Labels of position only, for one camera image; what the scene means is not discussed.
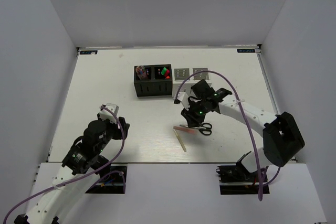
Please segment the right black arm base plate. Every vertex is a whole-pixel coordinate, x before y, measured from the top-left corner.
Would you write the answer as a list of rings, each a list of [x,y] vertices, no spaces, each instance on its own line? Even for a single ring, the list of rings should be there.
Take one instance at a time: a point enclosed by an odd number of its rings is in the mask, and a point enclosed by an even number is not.
[[[219,165],[216,168],[221,195],[258,195],[257,172],[246,175],[236,165]]]

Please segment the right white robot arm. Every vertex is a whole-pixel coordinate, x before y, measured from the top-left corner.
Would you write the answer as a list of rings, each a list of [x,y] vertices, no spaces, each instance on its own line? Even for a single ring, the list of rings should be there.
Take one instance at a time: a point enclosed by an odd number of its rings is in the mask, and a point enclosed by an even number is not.
[[[254,147],[244,154],[235,165],[234,176],[247,182],[259,169],[270,165],[284,167],[301,149],[305,142],[294,117],[284,112],[272,114],[239,100],[231,91],[224,88],[214,90],[205,80],[191,87],[193,96],[179,92],[175,103],[181,103],[181,115],[189,128],[202,127],[208,112],[233,118],[255,131],[263,139],[263,146]]]

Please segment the green cap black highlighter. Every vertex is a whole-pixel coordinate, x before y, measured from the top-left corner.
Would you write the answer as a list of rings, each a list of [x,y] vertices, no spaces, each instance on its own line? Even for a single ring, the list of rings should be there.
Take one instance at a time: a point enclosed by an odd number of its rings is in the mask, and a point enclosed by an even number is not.
[[[162,71],[161,71],[161,75],[165,76],[165,73],[166,73],[167,70],[168,70],[168,69],[167,69],[166,67],[164,67],[164,68],[162,69]]]

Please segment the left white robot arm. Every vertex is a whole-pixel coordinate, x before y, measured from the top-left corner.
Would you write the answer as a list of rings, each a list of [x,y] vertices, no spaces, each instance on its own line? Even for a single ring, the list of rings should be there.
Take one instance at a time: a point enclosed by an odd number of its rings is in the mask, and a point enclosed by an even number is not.
[[[63,223],[91,187],[110,178],[115,159],[107,159],[101,153],[111,140],[124,144],[130,127],[123,117],[117,116],[118,109],[111,103],[100,107],[97,119],[88,124],[70,147],[52,185],[36,193],[40,197],[38,203],[18,215],[14,223]]]

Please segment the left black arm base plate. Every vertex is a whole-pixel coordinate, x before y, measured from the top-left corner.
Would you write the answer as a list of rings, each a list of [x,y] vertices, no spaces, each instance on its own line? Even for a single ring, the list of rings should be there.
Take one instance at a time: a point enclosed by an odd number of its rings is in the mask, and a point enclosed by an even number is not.
[[[110,174],[91,186],[86,194],[125,194],[127,171],[127,165],[111,166]]]

